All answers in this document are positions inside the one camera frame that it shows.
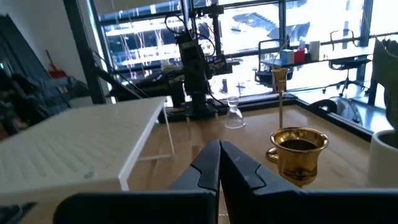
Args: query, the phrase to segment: wooden desk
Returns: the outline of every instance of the wooden desk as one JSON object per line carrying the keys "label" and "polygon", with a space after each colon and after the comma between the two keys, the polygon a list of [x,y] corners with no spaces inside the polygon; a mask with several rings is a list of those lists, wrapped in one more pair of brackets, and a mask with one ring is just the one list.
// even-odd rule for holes
{"label": "wooden desk", "polygon": [[348,49],[341,49],[341,50],[330,50],[328,49],[321,49],[319,53],[319,60],[310,60],[304,63],[295,63],[295,64],[283,64],[281,59],[276,60],[261,60],[261,63],[267,66],[275,66],[279,68],[290,68],[299,65],[306,65],[310,63],[317,63],[317,62],[327,62],[330,60],[336,59],[344,59],[350,57],[359,57],[359,56],[368,56],[373,54],[373,48],[370,47],[352,47]]}
{"label": "wooden desk", "polygon": [[[137,162],[127,180],[131,190],[167,189],[196,158],[204,145],[213,139],[227,139],[248,153],[255,160],[277,174],[277,166],[265,158],[271,147],[269,135],[279,125],[278,110],[245,112],[246,126],[237,130],[223,126],[219,119],[172,123],[175,155],[157,161]],[[318,177],[306,189],[358,189],[364,188],[368,165],[369,143],[315,116],[298,106],[286,106],[285,126],[306,126],[324,132],[330,139],[329,147],[321,153]],[[163,124],[154,127],[140,157],[163,154],[170,151],[167,128]],[[38,204],[23,219],[22,223],[51,223],[55,207],[59,202]],[[220,223],[229,223],[223,195],[220,200]]]}

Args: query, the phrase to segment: white mug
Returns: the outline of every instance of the white mug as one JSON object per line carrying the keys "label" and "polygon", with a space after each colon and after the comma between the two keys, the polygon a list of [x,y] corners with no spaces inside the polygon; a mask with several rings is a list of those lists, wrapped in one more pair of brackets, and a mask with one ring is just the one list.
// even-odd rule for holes
{"label": "white mug", "polygon": [[394,130],[374,133],[369,152],[368,187],[398,188],[398,149],[380,137]]}

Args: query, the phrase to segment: black office chair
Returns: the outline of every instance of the black office chair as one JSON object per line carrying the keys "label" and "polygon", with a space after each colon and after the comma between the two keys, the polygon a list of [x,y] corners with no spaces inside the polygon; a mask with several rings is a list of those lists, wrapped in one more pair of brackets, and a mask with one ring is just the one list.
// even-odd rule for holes
{"label": "black office chair", "polygon": [[[354,38],[354,32],[350,29],[343,29],[343,30],[336,30],[330,33],[330,41],[333,42],[333,34],[337,33],[337,32],[343,32],[344,34],[347,32],[351,32],[352,38]],[[370,59],[367,58],[357,58],[357,57],[350,57],[350,58],[343,58],[343,59],[336,59],[336,60],[330,60],[329,61],[329,68],[331,68],[332,70],[338,70],[338,71],[342,71],[342,70],[347,70],[347,77],[345,80],[338,82],[338,83],[334,83],[331,85],[326,86],[323,89],[323,93],[326,92],[326,88],[331,87],[331,86],[336,86],[337,89],[340,89],[340,86],[343,85],[343,90],[341,91],[341,93],[339,93],[340,96],[343,96],[344,91],[346,89],[348,89],[348,85],[350,84],[355,84],[359,87],[361,87],[362,89],[366,89],[365,94],[369,93],[369,88],[364,86],[361,82],[359,81],[352,81],[349,79],[349,70],[353,69],[353,68],[359,68],[362,65],[367,64],[368,62],[370,62]]]}
{"label": "black office chair", "polygon": [[[261,62],[262,60],[272,59],[272,57],[270,57],[272,54],[261,54],[261,52],[262,52],[261,44],[266,43],[266,42],[283,42],[283,41],[285,41],[285,40],[272,39],[272,40],[262,40],[259,42],[259,46],[258,46],[259,67],[258,67],[258,70],[255,71],[254,81],[256,81],[266,87],[273,88],[274,84],[273,84],[272,68]],[[291,80],[292,77],[293,77],[293,69],[290,68],[287,71],[286,79]]]}

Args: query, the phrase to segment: golden chalice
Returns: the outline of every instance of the golden chalice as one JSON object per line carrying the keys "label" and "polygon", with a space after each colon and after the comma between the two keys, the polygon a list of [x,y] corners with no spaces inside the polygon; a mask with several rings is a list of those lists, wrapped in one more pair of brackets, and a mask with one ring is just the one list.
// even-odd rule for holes
{"label": "golden chalice", "polygon": [[279,175],[297,187],[315,180],[318,157],[329,145],[323,133],[311,128],[282,128],[271,134],[279,153]]}

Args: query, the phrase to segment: red object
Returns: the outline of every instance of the red object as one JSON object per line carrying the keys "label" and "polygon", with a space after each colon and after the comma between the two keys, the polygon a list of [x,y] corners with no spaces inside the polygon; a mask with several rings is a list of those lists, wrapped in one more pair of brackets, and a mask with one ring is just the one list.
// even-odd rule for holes
{"label": "red object", "polygon": [[305,63],[305,50],[294,52],[294,63]]}
{"label": "red object", "polygon": [[51,69],[49,70],[49,74],[50,74],[51,78],[65,78],[65,77],[67,77],[67,74],[63,70],[58,70],[58,68],[54,65],[48,50],[46,50],[45,52],[47,53],[47,56],[49,56],[49,59],[50,59],[50,67],[51,67]]}

